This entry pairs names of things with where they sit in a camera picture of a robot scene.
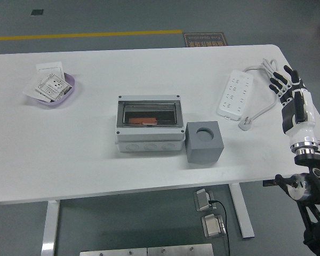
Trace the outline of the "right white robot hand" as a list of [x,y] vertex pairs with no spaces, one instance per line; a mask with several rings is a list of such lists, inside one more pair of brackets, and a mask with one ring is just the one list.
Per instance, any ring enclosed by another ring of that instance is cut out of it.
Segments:
[[296,70],[285,65],[290,78],[274,72],[269,88],[278,96],[282,105],[282,128],[290,139],[290,149],[295,153],[300,148],[318,149],[314,134],[316,125],[311,93],[305,87]]

